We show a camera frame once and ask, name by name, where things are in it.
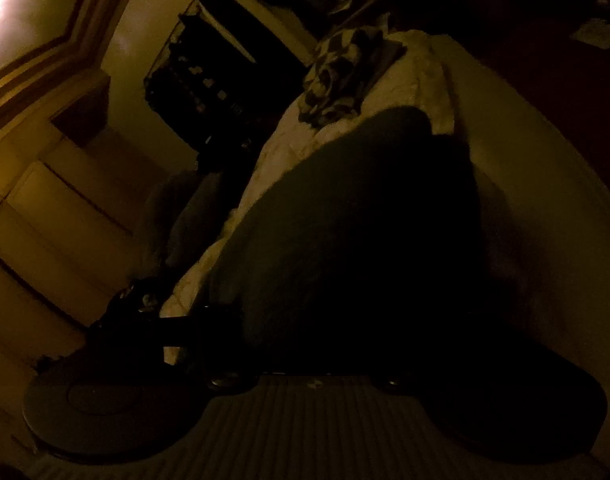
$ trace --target bed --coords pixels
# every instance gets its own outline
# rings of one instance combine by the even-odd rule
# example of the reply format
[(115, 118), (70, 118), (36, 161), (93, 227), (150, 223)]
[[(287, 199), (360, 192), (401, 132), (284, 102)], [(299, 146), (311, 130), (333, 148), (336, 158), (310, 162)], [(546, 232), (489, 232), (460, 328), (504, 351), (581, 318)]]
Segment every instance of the bed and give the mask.
[[(490, 267), (516, 305), (511, 321), (594, 375), (610, 404), (610, 194), (555, 127), (451, 38), (412, 30), (388, 39), (406, 54), (371, 89), (360, 116), (315, 130), (298, 121), (297, 102), (288, 108), (220, 237), (161, 316), (189, 312), (237, 225), (281, 176), (384, 108), (411, 105), (435, 135), (469, 143)], [(169, 363), (176, 355), (166, 349)], [(594, 456), (610, 466), (610, 406)]]

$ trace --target dark fabric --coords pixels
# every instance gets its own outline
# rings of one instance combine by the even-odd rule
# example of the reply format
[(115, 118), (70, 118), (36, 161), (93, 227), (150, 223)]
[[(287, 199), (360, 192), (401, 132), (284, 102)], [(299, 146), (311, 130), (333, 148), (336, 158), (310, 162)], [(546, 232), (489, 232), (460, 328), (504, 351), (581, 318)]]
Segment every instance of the dark fabric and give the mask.
[(264, 369), (364, 366), (396, 360), (424, 324), (475, 303), (482, 261), (467, 147), (394, 108), (265, 193), (195, 308), (239, 305)]
[(166, 266), (182, 276), (216, 241), (229, 211), (237, 205), (240, 187), (224, 171), (210, 173), (178, 215), (169, 234)]
[(375, 27), (341, 30), (322, 41), (304, 80), (299, 120), (322, 128), (359, 115), (367, 92), (404, 51)]
[(264, 77), (278, 85), (281, 104), (288, 104), (300, 93), (306, 68), (248, 10), (236, 0), (199, 1), (252, 55)]
[(137, 254), (130, 281), (160, 272), (172, 227), (202, 180), (203, 176), (197, 171), (181, 171), (158, 184), (147, 197), (134, 230)]

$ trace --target white sheet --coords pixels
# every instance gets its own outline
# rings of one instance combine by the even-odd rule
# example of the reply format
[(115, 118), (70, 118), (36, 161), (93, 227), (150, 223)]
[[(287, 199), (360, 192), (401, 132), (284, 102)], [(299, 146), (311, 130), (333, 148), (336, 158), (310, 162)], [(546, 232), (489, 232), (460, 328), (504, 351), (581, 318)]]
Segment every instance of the white sheet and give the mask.
[[(390, 34), (387, 38), (400, 41), (407, 51), (371, 89), (359, 117), (343, 119), (316, 131), (298, 121), (298, 100), (291, 104), (263, 147), (240, 204), (230, 213), (219, 240), (176, 284), (174, 293), (162, 307), (162, 317), (188, 313), (220, 251), (247, 211), (284, 173), (320, 146), (343, 136), (381, 110), (404, 105), (415, 106), (427, 113), (434, 134), (453, 133), (454, 112), (447, 83), (442, 65), (432, 52), (429, 35), (410, 30)], [(176, 350), (166, 349), (165, 359), (169, 363), (175, 362)]]

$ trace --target checkered blanket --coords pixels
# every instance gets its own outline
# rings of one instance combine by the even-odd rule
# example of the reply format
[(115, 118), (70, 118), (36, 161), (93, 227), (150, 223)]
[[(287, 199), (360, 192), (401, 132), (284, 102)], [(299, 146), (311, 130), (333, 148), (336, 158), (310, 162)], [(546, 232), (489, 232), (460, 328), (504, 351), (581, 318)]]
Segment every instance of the checkered blanket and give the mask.
[(322, 128), (359, 115), (382, 43), (376, 27), (341, 30), (319, 43), (298, 102), (299, 120)]

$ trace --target round black pad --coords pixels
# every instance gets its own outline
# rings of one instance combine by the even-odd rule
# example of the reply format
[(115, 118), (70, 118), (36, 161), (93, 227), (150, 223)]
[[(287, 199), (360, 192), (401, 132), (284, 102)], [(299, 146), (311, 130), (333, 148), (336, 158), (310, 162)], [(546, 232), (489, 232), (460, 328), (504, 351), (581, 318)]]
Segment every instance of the round black pad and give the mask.
[(434, 423), (473, 452), (550, 463), (589, 452), (607, 414), (600, 384), (496, 322), (444, 324), (420, 393)]
[(37, 376), (23, 416), (43, 446), (86, 463), (137, 460), (183, 436), (209, 401), (203, 388), (125, 347), (85, 347)]

